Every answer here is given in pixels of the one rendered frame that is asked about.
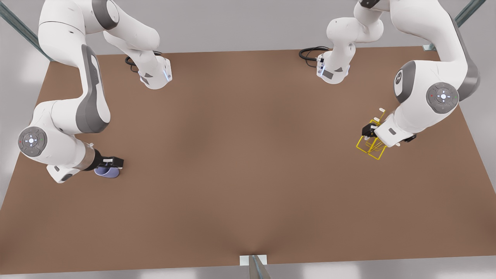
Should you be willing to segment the silver frame post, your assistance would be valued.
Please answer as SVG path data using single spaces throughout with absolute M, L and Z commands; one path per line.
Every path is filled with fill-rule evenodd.
M 24 37 L 32 46 L 35 47 L 41 54 L 43 54 L 49 61 L 53 61 L 42 49 L 39 44 L 37 35 L 19 19 L 14 12 L 12 12 L 0 0 L 0 17 L 3 18 L 14 30 L 16 30 L 22 37 Z
M 249 279 L 271 279 L 266 269 L 267 255 L 241 255 L 239 265 L 248 265 Z
M 457 16 L 450 16 L 455 24 L 462 26 L 487 0 L 470 0 L 457 14 Z

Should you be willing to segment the yellow wire cup holder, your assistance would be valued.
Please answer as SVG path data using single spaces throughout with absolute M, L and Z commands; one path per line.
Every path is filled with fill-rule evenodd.
M 369 122 L 369 123 L 377 123 L 378 127 L 382 124 L 382 118 L 386 114 L 386 110 L 383 108 L 379 108 L 379 111 L 381 111 L 382 115 L 379 118 L 374 117 Z M 368 154 L 370 157 L 376 160 L 381 159 L 383 152 L 386 150 L 386 147 L 387 146 L 378 137 L 365 138 L 364 136 L 362 136 L 362 132 L 361 132 L 361 138 L 358 140 L 358 143 L 356 145 L 356 148 L 358 148 L 359 150 Z

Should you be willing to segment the lavender cup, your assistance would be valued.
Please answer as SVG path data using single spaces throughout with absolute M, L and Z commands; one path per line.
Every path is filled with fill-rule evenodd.
M 99 166 L 94 169 L 94 173 L 104 178 L 115 178 L 119 176 L 119 168 L 111 166 Z

